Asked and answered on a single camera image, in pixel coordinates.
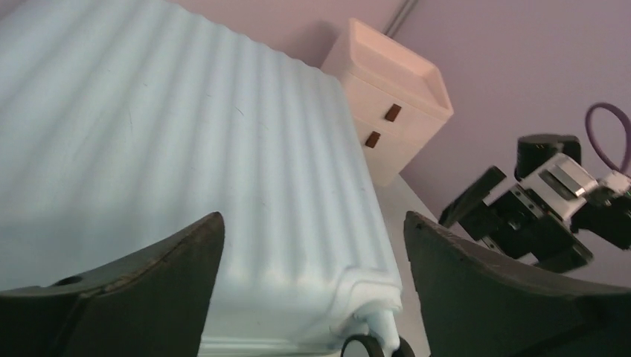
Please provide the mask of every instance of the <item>screw hole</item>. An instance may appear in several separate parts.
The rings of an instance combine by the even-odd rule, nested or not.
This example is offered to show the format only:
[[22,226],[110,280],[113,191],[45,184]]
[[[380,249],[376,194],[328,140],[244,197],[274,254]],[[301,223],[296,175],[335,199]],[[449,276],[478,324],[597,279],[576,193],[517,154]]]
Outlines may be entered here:
[[82,277],[78,275],[74,275],[72,277],[61,279],[60,281],[53,284],[53,286],[66,286],[66,285],[76,284],[76,283],[79,283],[81,280],[83,280]]

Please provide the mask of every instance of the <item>table surface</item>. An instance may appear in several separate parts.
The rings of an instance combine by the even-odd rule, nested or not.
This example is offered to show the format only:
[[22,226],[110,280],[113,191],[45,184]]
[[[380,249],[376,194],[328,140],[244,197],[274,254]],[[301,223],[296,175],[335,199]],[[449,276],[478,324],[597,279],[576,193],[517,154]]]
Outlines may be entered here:
[[420,304],[414,289],[406,244],[403,241],[403,222],[409,210],[423,214],[434,221],[436,218],[401,176],[397,176],[387,187],[375,187],[375,191],[403,281],[403,294],[401,296],[403,313],[395,318],[397,328],[399,334],[410,343],[417,357],[427,357],[429,356],[429,344],[425,335],[423,319],[420,316]]

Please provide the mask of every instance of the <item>black wheel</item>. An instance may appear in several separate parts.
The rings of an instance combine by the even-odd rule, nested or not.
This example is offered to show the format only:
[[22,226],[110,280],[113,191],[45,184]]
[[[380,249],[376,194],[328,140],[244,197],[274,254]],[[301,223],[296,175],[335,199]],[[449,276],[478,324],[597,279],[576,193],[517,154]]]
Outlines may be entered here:
[[385,357],[379,342],[371,336],[355,335],[346,339],[341,357]]
[[414,351],[410,344],[401,336],[399,336],[399,349],[392,353],[392,357],[414,357]]

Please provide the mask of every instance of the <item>white suitcase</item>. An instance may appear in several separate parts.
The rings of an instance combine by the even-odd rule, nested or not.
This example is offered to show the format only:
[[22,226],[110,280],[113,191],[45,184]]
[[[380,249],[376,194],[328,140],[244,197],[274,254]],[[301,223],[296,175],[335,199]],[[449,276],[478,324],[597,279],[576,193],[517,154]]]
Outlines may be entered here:
[[219,211],[201,356],[398,346],[400,276],[334,78],[168,2],[30,0],[0,22],[0,83],[0,290]]

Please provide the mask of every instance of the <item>pink wall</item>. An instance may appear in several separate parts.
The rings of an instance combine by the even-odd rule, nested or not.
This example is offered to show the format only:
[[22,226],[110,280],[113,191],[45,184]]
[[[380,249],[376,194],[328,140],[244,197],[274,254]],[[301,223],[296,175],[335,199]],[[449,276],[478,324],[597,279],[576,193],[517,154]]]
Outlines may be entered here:
[[403,0],[171,0],[319,67],[348,18],[385,30]]
[[[490,165],[512,173],[516,139],[536,132],[579,136],[586,169],[606,174],[583,117],[602,100],[631,115],[629,19],[628,0],[420,1],[395,39],[441,69],[455,115],[408,165],[407,182],[440,213]],[[595,119],[620,162],[620,124]],[[580,238],[595,261],[574,276],[631,286],[631,253]]]

